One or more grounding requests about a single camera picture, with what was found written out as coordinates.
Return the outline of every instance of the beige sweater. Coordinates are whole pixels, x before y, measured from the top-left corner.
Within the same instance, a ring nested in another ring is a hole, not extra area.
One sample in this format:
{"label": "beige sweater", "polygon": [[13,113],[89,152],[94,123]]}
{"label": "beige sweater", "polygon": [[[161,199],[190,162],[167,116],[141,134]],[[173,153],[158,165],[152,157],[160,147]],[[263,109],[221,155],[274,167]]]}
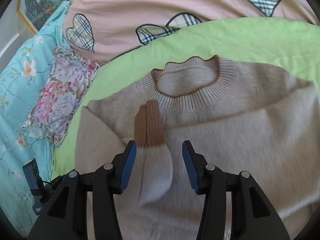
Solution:
{"label": "beige sweater", "polygon": [[204,197],[191,189],[182,158],[182,143],[190,140],[223,171],[249,171],[293,238],[319,200],[319,117],[313,83],[282,68],[192,57],[83,107],[76,169],[95,171],[135,139],[128,188],[115,196],[123,238],[194,240]]}

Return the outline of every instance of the green bed sheet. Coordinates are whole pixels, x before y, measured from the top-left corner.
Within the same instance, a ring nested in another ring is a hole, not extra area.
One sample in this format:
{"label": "green bed sheet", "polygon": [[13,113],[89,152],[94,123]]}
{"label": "green bed sheet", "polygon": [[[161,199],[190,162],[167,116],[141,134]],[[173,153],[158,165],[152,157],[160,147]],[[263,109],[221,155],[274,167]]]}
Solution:
{"label": "green bed sheet", "polygon": [[[225,19],[183,28],[112,60],[100,68],[81,106],[112,95],[153,68],[163,69],[168,61],[182,62],[191,56],[208,59],[215,54],[278,65],[320,85],[319,26],[277,18]],[[74,169],[81,106],[61,147],[54,150],[52,178]]]}

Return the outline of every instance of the silver screw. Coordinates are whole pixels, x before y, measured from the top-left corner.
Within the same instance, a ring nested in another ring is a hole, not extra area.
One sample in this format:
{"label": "silver screw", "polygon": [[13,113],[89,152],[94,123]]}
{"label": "silver screw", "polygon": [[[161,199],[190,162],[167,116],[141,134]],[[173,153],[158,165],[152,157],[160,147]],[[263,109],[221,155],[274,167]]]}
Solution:
{"label": "silver screw", "polygon": [[107,163],[107,164],[103,165],[103,168],[105,170],[111,170],[113,168],[113,165],[112,165],[112,163]]}
{"label": "silver screw", "polygon": [[76,177],[78,175],[78,172],[76,172],[76,171],[70,171],[69,172],[69,177],[70,178],[74,178],[74,177]]}
{"label": "silver screw", "polygon": [[241,176],[244,178],[248,178],[248,177],[250,177],[250,173],[247,171],[243,171],[243,172],[241,172]]}
{"label": "silver screw", "polygon": [[205,167],[209,171],[213,171],[216,168],[216,166],[214,166],[213,164],[207,164]]}

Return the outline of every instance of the wall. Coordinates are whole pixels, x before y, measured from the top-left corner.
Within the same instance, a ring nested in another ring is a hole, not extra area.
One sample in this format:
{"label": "wall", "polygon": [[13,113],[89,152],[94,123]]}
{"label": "wall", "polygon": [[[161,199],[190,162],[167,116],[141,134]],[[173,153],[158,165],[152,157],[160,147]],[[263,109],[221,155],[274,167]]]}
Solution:
{"label": "wall", "polygon": [[17,14],[18,0],[12,0],[0,19],[0,73],[18,48],[33,35]]}

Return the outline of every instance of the ribbed collar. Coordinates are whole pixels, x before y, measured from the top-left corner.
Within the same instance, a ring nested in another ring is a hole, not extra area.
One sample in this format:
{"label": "ribbed collar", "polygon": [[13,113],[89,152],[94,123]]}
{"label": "ribbed collar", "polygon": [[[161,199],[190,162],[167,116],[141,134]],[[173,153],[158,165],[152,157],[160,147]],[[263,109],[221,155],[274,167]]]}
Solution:
{"label": "ribbed collar", "polygon": [[[184,69],[208,67],[218,72],[217,78],[206,86],[187,94],[171,96],[159,90],[157,82],[163,73],[173,73]],[[153,69],[142,78],[143,86],[149,99],[155,99],[164,111],[193,111],[215,102],[231,86],[234,77],[234,61],[220,58],[218,55],[203,60],[191,57],[182,63],[168,62],[164,70]]]}

